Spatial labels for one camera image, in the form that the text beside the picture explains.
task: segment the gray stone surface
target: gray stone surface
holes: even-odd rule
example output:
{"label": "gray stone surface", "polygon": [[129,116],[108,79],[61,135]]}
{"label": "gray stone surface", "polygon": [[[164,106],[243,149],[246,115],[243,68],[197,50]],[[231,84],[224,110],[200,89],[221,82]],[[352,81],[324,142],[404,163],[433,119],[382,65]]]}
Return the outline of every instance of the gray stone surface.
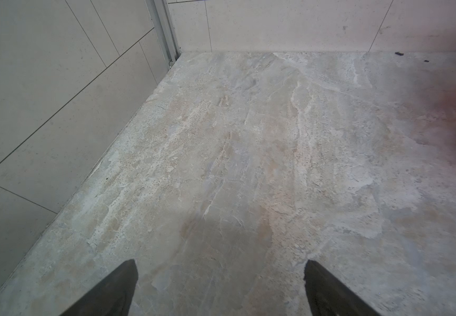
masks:
{"label": "gray stone surface", "polygon": [[383,315],[456,315],[456,53],[183,54],[0,315],[129,258],[132,315],[307,315],[308,259]]}

